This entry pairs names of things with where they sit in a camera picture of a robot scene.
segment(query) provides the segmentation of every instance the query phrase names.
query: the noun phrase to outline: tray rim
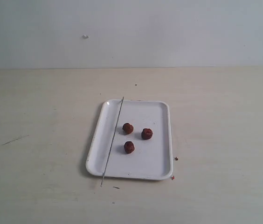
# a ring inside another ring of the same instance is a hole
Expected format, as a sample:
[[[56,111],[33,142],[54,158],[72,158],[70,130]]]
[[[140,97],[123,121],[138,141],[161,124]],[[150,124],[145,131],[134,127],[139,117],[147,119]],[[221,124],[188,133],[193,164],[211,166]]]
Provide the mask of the tray rim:
[[[103,173],[99,173],[99,172],[95,172],[95,171],[91,170],[90,165],[89,165],[89,156],[90,156],[90,154],[92,152],[92,148],[93,148],[92,146],[93,146],[93,143],[94,143],[94,141],[96,139],[98,124],[102,120],[102,113],[103,113],[104,109],[106,108],[106,106],[108,105],[108,102],[110,102],[110,101],[121,101],[121,99],[109,99],[109,100],[106,100],[103,103],[102,109],[100,110],[100,113],[99,113],[99,117],[98,117],[98,120],[97,120],[95,131],[93,133],[93,137],[92,137],[91,145],[90,145],[90,148],[89,148],[89,151],[88,151],[87,159],[86,159],[86,170],[91,175],[94,175],[94,176],[103,176]],[[106,177],[116,177],[116,178],[126,178],[126,179],[141,179],[141,180],[152,180],[152,181],[153,180],[161,181],[161,180],[168,179],[173,173],[173,150],[172,150],[172,134],[171,134],[171,120],[170,120],[170,107],[169,107],[169,105],[166,102],[159,101],[159,100],[124,100],[124,101],[140,101],[140,102],[146,102],[146,103],[160,103],[160,104],[164,104],[166,106],[166,109],[168,111],[167,119],[168,119],[168,136],[169,136],[170,170],[169,170],[169,172],[166,175],[160,176],[159,178],[145,178],[145,177],[133,177],[133,176],[128,176],[127,177],[127,176],[121,176],[121,175],[106,175]]]

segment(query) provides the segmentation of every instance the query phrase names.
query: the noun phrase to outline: white wall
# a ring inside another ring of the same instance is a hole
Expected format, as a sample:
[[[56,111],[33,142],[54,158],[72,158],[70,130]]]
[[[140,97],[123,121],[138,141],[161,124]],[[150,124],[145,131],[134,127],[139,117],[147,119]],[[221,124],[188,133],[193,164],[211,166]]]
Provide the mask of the white wall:
[[[263,65],[263,0],[0,0],[0,68],[220,65]]]

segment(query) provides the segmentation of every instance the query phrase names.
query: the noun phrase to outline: metal skewer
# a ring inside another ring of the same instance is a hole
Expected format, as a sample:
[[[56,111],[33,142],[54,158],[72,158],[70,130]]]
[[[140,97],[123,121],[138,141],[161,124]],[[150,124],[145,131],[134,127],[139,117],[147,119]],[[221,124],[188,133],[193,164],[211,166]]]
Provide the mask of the metal skewer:
[[[113,134],[113,138],[112,138],[112,143],[111,143],[111,147],[110,147],[110,150],[109,150],[107,163],[106,163],[105,168],[104,168],[104,174],[103,174],[103,178],[102,178],[102,182],[100,184],[100,187],[103,186],[105,171],[107,170],[107,166],[108,166],[108,162],[109,162],[109,158],[110,158],[110,154],[111,154],[111,150],[112,150],[112,146],[113,146],[113,142],[114,142],[114,138],[115,138],[115,133],[116,133],[116,129],[117,129],[118,121],[119,121],[119,116],[120,116],[120,113],[121,113],[121,107],[122,107],[122,104],[123,104],[123,100],[124,100],[124,97],[122,97],[122,100],[121,100],[121,105],[120,105],[120,109],[119,109],[119,113],[118,113],[118,117],[117,117],[117,122],[116,122],[115,130],[114,130],[114,134]]]

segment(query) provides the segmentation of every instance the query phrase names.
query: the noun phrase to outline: white tray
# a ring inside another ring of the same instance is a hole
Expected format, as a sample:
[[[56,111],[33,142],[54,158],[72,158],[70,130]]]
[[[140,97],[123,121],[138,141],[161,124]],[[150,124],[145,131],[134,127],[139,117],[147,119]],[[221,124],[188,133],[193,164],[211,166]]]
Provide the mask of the white tray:
[[[89,173],[102,176],[120,109],[121,100],[106,101],[99,115],[86,161]],[[133,125],[125,135],[124,123]],[[143,128],[150,128],[153,136],[141,139]],[[126,154],[123,145],[132,141],[135,150]],[[169,106],[160,101],[124,100],[105,176],[164,180],[173,172],[172,140]]]

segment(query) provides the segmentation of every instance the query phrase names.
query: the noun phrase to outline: beige table surface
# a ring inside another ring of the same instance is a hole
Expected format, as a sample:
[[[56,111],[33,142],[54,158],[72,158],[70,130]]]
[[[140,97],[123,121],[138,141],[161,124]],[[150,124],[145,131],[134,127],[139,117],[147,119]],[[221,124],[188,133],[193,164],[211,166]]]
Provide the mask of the beige table surface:
[[[175,180],[85,170],[123,95],[170,105]],[[263,67],[0,70],[0,223],[263,224]]]

